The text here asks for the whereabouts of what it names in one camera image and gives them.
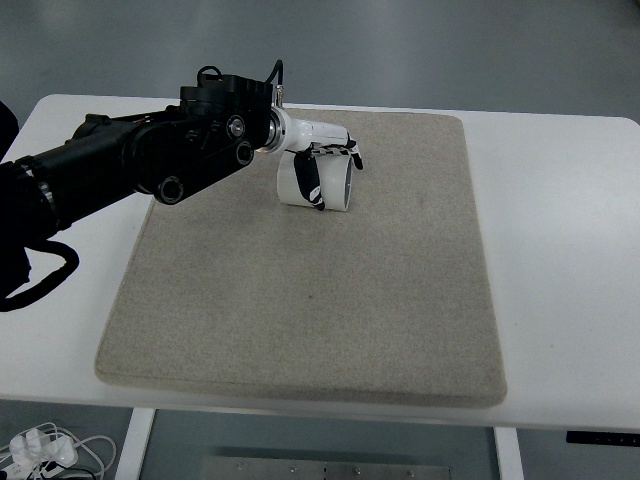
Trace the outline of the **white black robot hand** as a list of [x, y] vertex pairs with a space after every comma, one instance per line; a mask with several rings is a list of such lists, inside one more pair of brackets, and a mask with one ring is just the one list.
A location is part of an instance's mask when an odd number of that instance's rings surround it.
[[270, 133], [262, 153], [280, 158], [277, 194], [283, 204], [344, 212], [351, 198], [352, 171], [363, 161], [345, 127], [271, 112]]

